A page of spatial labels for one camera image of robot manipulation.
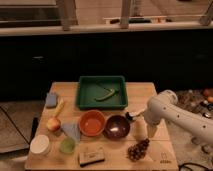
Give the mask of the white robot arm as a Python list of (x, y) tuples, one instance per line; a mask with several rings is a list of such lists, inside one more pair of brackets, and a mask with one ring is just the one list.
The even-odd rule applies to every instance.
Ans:
[(144, 120), (150, 126), (157, 126), (161, 119), (167, 119), (204, 142), (213, 145), (213, 120), (193, 114), (176, 106), (177, 95), (165, 90), (147, 102)]

